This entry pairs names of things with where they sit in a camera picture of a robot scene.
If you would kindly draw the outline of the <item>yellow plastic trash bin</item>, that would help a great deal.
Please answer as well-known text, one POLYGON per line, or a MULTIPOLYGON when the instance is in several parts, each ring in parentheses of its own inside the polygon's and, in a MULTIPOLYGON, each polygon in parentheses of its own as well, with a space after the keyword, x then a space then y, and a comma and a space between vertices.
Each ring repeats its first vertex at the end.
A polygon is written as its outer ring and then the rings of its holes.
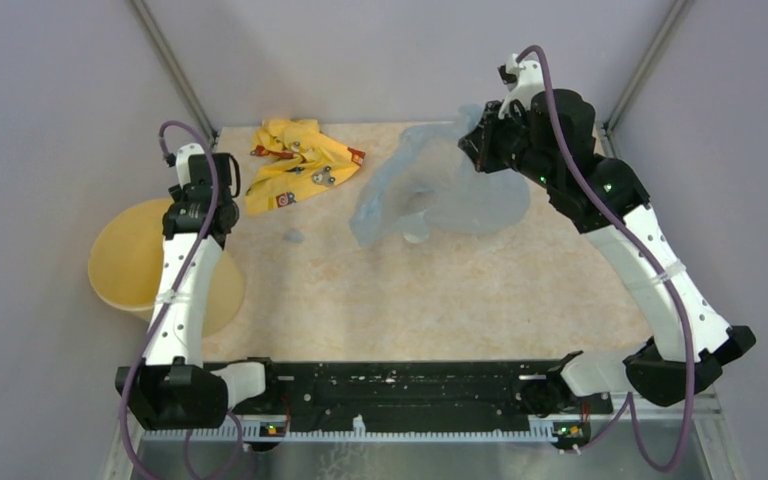
MULTIPOLYGON (((98 297, 144 322, 152 319, 162 274, 162 216, 171 204, 168 198, 154 199, 126 209, 105 226, 90 251, 87 273, 98 297)), ((211 280, 203 335, 228 325, 244 296, 243 272, 223 252, 211 280)))

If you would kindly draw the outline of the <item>blue plastic trash bag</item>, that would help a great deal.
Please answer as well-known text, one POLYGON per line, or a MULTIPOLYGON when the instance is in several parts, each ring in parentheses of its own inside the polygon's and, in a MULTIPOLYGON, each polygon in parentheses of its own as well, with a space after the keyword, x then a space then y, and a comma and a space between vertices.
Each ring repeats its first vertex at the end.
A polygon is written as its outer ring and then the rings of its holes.
POLYGON ((350 230, 362 248, 389 235, 426 241, 433 228, 490 234, 519 223, 530 207, 526 179, 511 170, 479 173, 458 141, 478 125, 482 107, 458 109, 451 122, 410 126, 361 190, 350 230))

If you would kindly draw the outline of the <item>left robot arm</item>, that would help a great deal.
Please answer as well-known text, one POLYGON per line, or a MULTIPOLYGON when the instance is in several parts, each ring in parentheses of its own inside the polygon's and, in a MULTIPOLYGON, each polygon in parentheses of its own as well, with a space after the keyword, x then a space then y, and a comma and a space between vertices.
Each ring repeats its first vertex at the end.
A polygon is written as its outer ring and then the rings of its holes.
POLYGON ((121 367, 115 386, 146 430, 219 427, 245 402, 257 413, 279 404, 280 386, 261 362, 204 366, 201 339, 214 271, 239 220, 239 165, 228 153, 191 143, 167 157, 178 182, 162 226, 162 269, 149 341, 136 367, 121 367))

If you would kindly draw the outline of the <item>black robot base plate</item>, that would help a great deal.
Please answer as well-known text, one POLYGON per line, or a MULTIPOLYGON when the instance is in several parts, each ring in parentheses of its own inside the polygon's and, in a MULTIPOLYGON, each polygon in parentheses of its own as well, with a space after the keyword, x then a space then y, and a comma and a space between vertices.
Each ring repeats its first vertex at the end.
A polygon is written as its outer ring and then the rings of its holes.
POLYGON ((577 397, 559 360, 269 362, 266 390, 234 409, 243 419, 298 432, 349 430, 361 416, 373 432, 525 430, 551 421, 573 448, 589 442, 590 420, 615 408, 605 392, 577 397))

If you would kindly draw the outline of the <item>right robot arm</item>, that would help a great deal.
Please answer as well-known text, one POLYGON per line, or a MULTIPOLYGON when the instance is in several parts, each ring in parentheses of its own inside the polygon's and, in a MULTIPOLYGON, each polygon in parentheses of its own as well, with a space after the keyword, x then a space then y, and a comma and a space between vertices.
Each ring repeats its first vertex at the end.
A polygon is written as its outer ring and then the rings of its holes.
POLYGON ((549 404, 572 412, 587 396, 629 392, 670 407, 708 389, 756 337, 700 292, 634 170, 599 151, 594 120, 594 107, 567 89, 493 100, 459 147, 481 173, 518 173, 544 189, 614 269, 651 330, 631 351, 568 354, 546 385, 549 404))

